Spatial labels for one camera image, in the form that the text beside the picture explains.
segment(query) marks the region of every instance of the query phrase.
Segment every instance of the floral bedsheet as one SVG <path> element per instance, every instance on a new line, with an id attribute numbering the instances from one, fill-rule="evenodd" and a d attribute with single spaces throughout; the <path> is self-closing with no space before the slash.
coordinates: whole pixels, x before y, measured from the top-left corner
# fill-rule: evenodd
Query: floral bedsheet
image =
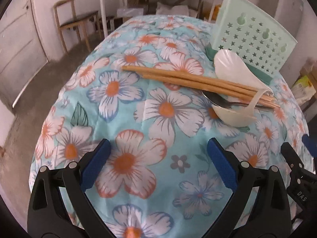
<path id="1" fill-rule="evenodd" d="M 120 70 L 137 65 L 214 77 L 204 50 L 212 29 L 191 17 L 140 16 L 101 42 L 62 88 L 43 123 L 30 189 L 40 166 L 63 168 L 107 138 L 110 158 L 86 191 L 107 226 L 117 237 L 189 238 L 203 236 L 231 196 L 207 156 L 210 138 L 254 167 L 278 166 L 286 185 L 290 169 L 280 153 L 284 141 L 312 171 L 301 142 L 307 124 L 282 76 L 271 83 L 281 108 L 258 112 L 255 124 L 233 128 L 197 91 Z M 238 225 L 246 222 L 256 191 Z M 81 226 L 61 192 L 72 222 Z"/>

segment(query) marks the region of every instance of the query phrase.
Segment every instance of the white door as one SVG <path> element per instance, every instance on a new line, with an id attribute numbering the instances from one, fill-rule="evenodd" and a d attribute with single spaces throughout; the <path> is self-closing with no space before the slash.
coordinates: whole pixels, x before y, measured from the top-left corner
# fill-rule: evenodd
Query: white door
<path id="1" fill-rule="evenodd" d="M 11 106 L 46 62 L 34 25 L 31 0 L 12 0 L 0 20 L 0 93 Z"/>

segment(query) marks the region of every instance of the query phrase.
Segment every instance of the keyhole-shaped hole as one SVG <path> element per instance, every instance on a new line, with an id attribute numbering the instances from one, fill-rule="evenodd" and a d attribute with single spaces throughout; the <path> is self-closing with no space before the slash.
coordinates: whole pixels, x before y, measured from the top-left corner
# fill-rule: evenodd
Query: keyhole-shaped hole
<path id="1" fill-rule="evenodd" d="M 262 37 L 264 39 L 268 39 L 269 36 L 270 36 L 270 29 L 267 28 L 266 31 L 263 32 Z"/>
<path id="2" fill-rule="evenodd" d="M 286 51 L 286 47 L 287 47 L 287 44 L 284 44 L 284 46 L 281 47 L 281 53 L 284 53 Z"/>
<path id="3" fill-rule="evenodd" d="M 239 25 L 244 25 L 245 24 L 245 16 L 246 16 L 246 14 L 243 12 L 241 14 L 241 16 L 237 18 L 237 22 L 238 22 Z"/>

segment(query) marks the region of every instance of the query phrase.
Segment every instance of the chair seat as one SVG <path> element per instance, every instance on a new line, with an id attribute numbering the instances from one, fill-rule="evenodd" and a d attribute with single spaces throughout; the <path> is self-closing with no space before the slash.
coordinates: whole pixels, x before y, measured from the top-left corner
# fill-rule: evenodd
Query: chair seat
<path id="1" fill-rule="evenodd" d="M 66 21 L 65 23 L 63 23 L 60 28 L 65 27 L 67 25 L 73 24 L 73 23 L 77 23 L 80 22 L 82 20 L 88 20 L 90 19 L 92 16 L 94 16 L 96 13 L 98 13 L 98 11 L 93 11 L 93 12 L 87 12 L 87 13 L 83 13 L 80 15 L 76 15 L 76 19 L 70 19 L 68 21 Z"/>

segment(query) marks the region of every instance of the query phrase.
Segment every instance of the chair leg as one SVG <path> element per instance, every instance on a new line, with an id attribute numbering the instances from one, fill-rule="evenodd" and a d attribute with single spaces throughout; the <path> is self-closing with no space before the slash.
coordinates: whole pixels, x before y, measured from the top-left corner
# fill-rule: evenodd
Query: chair leg
<path id="1" fill-rule="evenodd" d="M 63 34 L 62 34 L 62 32 L 61 32 L 61 29 L 60 29 L 60 28 L 58 29 L 58 32 L 59 32 L 59 34 L 60 34 L 60 37 L 61 37 L 61 43 L 63 44 L 64 50 L 65 50 L 65 52 L 66 52 L 66 53 L 68 53 L 68 51 L 67 51 L 67 47 L 66 47 L 66 44 L 65 44 L 65 41 L 64 41 L 64 38 L 63 38 Z"/>
<path id="2" fill-rule="evenodd" d="M 85 37 L 85 40 L 86 40 L 86 46 L 88 48 L 88 51 L 91 52 L 90 45 L 89 45 L 89 40 L 88 40 L 88 35 L 87 35 L 86 23 L 84 21 L 82 23 L 82 30 L 84 32 L 84 37 Z"/>
<path id="3" fill-rule="evenodd" d="M 81 37 L 80 37 L 80 33 L 79 33 L 79 26 L 76 26 L 76 33 L 77 33 L 77 38 L 78 38 L 78 42 L 81 43 Z"/>
<path id="4" fill-rule="evenodd" d="M 101 37 L 101 30 L 100 30 L 100 22 L 99 22 L 99 15 L 98 15 L 98 13 L 96 13 L 96 20 L 97 20 L 97 27 L 98 27 L 99 37 L 100 37 L 100 39 L 102 39 L 102 37 Z"/>

